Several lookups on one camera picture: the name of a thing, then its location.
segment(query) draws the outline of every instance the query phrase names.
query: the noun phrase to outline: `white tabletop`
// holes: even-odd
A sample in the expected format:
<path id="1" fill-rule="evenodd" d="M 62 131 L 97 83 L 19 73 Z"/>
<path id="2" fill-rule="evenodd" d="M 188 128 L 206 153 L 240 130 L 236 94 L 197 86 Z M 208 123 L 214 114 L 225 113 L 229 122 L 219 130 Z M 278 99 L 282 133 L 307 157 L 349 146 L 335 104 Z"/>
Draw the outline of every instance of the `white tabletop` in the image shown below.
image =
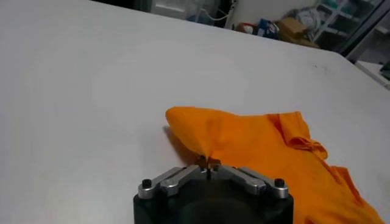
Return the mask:
<path id="1" fill-rule="evenodd" d="M 0 2 L 0 223 L 132 223 L 175 105 L 299 110 L 390 222 L 390 93 L 341 56 L 81 0 Z"/>

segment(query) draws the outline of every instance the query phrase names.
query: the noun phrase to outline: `orange shirt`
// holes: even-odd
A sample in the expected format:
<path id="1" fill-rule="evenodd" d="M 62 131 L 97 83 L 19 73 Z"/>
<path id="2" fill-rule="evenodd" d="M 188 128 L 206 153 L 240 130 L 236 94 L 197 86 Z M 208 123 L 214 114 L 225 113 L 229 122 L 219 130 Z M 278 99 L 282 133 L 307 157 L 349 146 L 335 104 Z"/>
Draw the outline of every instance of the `orange shirt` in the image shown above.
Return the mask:
<path id="1" fill-rule="evenodd" d="M 310 139 L 299 112 L 237 116 L 174 107 L 166 118 L 172 132 L 191 151 L 225 165 L 246 166 L 285 179 L 294 197 L 294 223 L 383 223 L 360 197 L 348 170 L 325 163 L 327 151 Z"/>

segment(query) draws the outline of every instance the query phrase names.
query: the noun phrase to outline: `white wall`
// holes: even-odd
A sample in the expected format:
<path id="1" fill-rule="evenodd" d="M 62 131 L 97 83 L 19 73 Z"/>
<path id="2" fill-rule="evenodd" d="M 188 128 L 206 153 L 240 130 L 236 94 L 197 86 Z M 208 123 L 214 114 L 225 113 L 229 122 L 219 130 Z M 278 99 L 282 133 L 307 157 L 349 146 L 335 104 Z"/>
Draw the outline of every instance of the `white wall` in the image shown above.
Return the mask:
<path id="1" fill-rule="evenodd" d="M 317 0 L 238 0 L 231 24 L 257 23 L 260 18 L 277 20 L 291 9 L 315 5 Z"/>

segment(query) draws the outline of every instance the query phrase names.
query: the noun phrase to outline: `black screw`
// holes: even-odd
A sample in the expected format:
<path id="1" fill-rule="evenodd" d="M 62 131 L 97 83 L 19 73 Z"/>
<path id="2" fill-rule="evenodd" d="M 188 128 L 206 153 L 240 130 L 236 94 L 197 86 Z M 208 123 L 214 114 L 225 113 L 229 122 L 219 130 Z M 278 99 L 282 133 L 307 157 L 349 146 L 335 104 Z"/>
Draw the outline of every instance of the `black screw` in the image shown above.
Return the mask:
<path id="1" fill-rule="evenodd" d="M 275 179 L 275 187 L 285 187 L 285 181 L 281 178 Z"/>
<path id="2" fill-rule="evenodd" d="M 144 179 L 142 180 L 142 188 L 151 188 L 152 187 L 152 180 L 151 179 Z"/>

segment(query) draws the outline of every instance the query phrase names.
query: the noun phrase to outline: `fabric fold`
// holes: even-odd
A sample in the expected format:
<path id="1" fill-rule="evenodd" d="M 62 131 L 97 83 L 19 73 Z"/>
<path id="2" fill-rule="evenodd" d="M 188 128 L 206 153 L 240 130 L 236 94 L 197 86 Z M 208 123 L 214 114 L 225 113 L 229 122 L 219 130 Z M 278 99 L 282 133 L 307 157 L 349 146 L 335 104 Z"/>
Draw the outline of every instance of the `fabric fold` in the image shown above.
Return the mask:
<path id="1" fill-rule="evenodd" d="M 329 166 L 300 112 L 238 116 L 174 107 L 172 132 L 194 153 L 283 178 L 294 197 L 294 223 L 383 223 L 362 199 L 346 168 Z"/>

